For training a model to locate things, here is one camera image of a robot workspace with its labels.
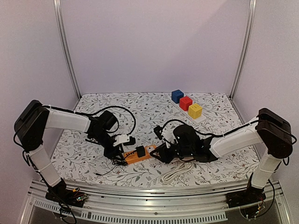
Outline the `orange power strip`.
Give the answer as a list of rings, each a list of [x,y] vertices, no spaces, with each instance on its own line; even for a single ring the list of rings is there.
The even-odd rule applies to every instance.
[[[129,162],[129,165],[130,164],[134,164],[134,163],[137,163],[137,162],[141,162],[141,161],[144,161],[144,160],[147,160],[147,159],[150,159],[151,156],[150,156],[150,152],[152,150],[154,150],[156,148],[155,145],[150,145],[150,146],[146,146],[145,147],[145,153],[146,155],[140,159],[137,158],[137,156],[130,156],[127,161]]]

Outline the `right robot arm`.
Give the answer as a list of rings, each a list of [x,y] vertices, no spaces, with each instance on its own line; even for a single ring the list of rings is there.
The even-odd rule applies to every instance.
[[[260,109],[252,120],[224,134],[201,133],[183,121],[173,129],[166,125],[156,126],[154,133],[163,143],[150,155],[165,164],[174,158],[209,163],[236,150],[263,143],[267,150],[250,176],[249,187],[242,192],[245,203],[252,203],[259,197],[259,190],[265,187],[282,160],[292,154],[297,142],[290,123],[267,108]]]

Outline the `blue cube socket adapter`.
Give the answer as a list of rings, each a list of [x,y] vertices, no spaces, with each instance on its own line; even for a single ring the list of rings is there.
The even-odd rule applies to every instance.
[[[171,92],[171,100],[175,104],[178,104],[182,97],[184,97],[184,93],[181,90],[175,90]]]

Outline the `red cube socket adapter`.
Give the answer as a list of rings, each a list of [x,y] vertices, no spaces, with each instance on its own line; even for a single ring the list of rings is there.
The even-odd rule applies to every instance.
[[[191,106],[192,104],[193,104],[193,100],[191,98],[189,98],[188,96],[182,97],[179,100],[179,107],[183,111],[188,111],[189,106]]]

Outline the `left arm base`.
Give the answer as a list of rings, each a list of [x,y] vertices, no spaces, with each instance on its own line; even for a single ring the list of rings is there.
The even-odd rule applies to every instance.
[[[67,185],[63,179],[54,187],[49,186],[45,198],[58,203],[82,208],[85,200],[88,198],[85,192],[80,188],[67,189]]]

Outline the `yellow cube socket adapter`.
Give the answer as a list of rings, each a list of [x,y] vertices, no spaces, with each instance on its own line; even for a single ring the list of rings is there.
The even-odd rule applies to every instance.
[[[189,106],[188,108],[188,115],[192,118],[192,119],[197,119],[202,115],[202,107],[195,103]]]

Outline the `black power adapter with cable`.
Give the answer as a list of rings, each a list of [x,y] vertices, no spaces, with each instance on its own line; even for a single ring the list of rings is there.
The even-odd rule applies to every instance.
[[[144,157],[146,155],[145,147],[144,146],[136,147],[135,150],[133,150],[131,152],[128,152],[128,153],[125,153],[124,157],[120,160],[113,159],[114,167],[112,169],[110,169],[109,171],[107,171],[103,174],[100,174],[100,173],[94,173],[94,174],[97,175],[97,176],[104,176],[104,175],[109,174],[111,171],[113,171],[118,166],[127,166],[129,164],[127,159],[132,155],[137,156],[138,159]]]

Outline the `white multicolour power strip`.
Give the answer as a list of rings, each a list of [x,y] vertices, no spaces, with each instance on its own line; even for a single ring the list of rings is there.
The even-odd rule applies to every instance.
[[[206,117],[204,114],[202,114],[200,117],[193,119],[189,114],[188,111],[184,111],[183,109],[181,109],[179,107],[179,104],[176,104],[172,99],[170,95],[167,95],[168,100],[170,101],[170,103],[176,108],[178,109],[185,118],[187,118],[188,120],[190,120],[192,123],[194,123],[195,125],[200,125],[202,123],[206,122]]]

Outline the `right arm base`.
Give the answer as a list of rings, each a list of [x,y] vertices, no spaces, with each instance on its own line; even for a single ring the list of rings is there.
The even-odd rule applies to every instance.
[[[265,199],[264,188],[254,188],[250,179],[245,190],[226,194],[226,203],[229,208],[245,206],[240,209],[240,213],[246,219],[254,219],[259,215],[261,210],[265,208]]]

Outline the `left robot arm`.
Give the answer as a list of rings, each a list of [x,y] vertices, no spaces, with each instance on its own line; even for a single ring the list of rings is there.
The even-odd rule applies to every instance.
[[[87,138],[103,147],[104,156],[111,160],[123,160],[123,146],[136,143],[132,136],[134,129],[127,134],[117,134],[112,128],[120,127],[120,122],[110,109],[121,109],[130,116],[133,113],[122,106],[108,106],[93,113],[76,112],[64,108],[44,105],[32,100],[14,123],[13,141],[22,148],[27,164],[35,167],[51,189],[51,194],[60,203],[69,199],[69,191],[62,187],[64,181],[54,168],[44,147],[43,138],[47,130],[65,130],[85,133]]]

